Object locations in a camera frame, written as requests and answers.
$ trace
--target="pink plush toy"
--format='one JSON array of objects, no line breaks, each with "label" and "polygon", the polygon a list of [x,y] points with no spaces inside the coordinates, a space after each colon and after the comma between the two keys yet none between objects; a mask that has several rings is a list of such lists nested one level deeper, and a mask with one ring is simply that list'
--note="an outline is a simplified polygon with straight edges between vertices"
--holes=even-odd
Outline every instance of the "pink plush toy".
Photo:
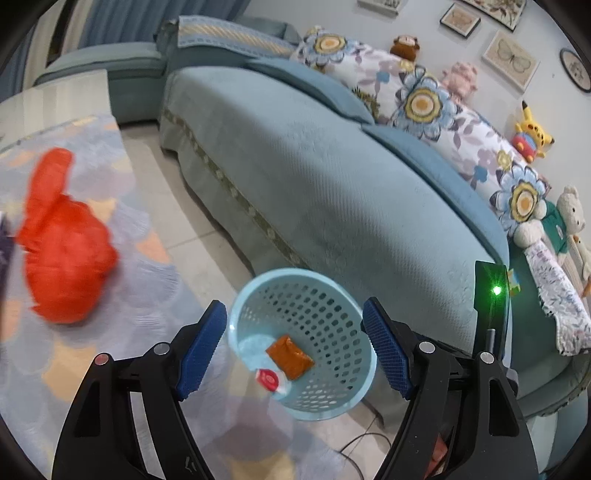
[{"label": "pink plush toy", "polygon": [[478,70],[471,63],[462,61],[456,62],[452,70],[443,71],[443,85],[452,94],[452,99],[456,102],[464,103],[467,97],[478,88],[476,87],[476,76]]}]

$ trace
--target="pikachu plush toy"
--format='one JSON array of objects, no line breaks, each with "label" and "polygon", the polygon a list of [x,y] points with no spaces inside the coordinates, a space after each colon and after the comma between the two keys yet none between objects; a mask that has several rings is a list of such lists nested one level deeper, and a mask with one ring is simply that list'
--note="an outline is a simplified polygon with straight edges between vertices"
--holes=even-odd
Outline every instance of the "pikachu plush toy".
[{"label": "pikachu plush toy", "polygon": [[515,124],[517,133],[513,137],[511,144],[523,155],[527,163],[532,163],[534,158],[544,158],[546,155],[542,147],[554,143],[554,138],[548,135],[542,126],[534,120],[531,108],[527,103],[521,102],[523,107],[524,120]]}]

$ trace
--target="red bottle cap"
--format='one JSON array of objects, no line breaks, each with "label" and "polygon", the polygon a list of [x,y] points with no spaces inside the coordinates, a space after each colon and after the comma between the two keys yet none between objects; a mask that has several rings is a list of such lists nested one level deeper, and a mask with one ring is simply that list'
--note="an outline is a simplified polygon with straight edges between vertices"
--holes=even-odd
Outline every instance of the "red bottle cap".
[{"label": "red bottle cap", "polygon": [[266,368],[257,370],[255,378],[269,392],[275,392],[279,388],[279,376],[273,370]]}]

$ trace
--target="stuffed toy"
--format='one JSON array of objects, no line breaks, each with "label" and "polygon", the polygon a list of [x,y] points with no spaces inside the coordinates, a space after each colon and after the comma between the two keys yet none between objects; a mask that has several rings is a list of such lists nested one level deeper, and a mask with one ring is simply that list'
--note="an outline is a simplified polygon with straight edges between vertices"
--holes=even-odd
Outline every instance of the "stuffed toy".
[{"label": "stuffed toy", "polygon": [[467,97],[478,90],[476,76],[478,70],[471,63],[456,62],[451,71],[443,71],[441,85],[452,94],[452,99],[459,103],[465,103]]},{"label": "stuffed toy", "polygon": [[568,252],[567,235],[579,233],[585,227],[579,192],[575,187],[567,186],[558,197],[556,205],[549,201],[540,202],[542,203],[546,210],[543,220],[539,220],[544,210],[541,207],[538,212],[534,211],[535,218],[517,227],[513,241],[515,245],[525,249],[547,235],[557,255],[558,264],[562,266]]},{"label": "stuffed toy", "polygon": [[544,158],[546,154],[542,147],[554,143],[554,138],[548,135],[542,126],[534,120],[530,107],[527,103],[521,102],[523,109],[523,121],[515,124],[517,133],[511,144],[517,149],[527,163],[532,163],[536,157]]},{"label": "stuffed toy", "polygon": [[421,49],[418,45],[417,37],[410,37],[409,35],[400,35],[394,39],[394,45],[390,49],[392,55],[397,55],[404,59],[415,61],[417,52]]},{"label": "stuffed toy", "polygon": [[585,298],[591,293],[591,252],[587,249],[587,246],[583,243],[578,235],[573,235],[574,244],[577,246],[579,255],[583,260],[583,280],[587,281],[585,288],[581,294],[582,298]]}]

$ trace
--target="silver screw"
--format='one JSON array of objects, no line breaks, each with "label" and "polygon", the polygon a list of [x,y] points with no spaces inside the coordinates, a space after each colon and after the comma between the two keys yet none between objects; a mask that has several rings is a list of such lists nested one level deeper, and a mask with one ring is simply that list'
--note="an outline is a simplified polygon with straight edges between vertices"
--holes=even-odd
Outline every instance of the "silver screw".
[{"label": "silver screw", "polygon": [[435,345],[431,342],[421,342],[418,347],[423,353],[433,353],[435,351]]},{"label": "silver screw", "polygon": [[154,353],[156,355],[166,355],[170,350],[170,346],[167,343],[159,343],[154,347]]},{"label": "silver screw", "polygon": [[107,355],[106,353],[99,353],[95,357],[95,364],[96,365],[104,365],[108,361],[109,361],[109,355]]},{"label": "silver screw", "polygon": [[492,356],[492,353],[482,352],[480,354],[480,360],[482,360],[486,364],[491,364],[495,361],[495,357]]}]

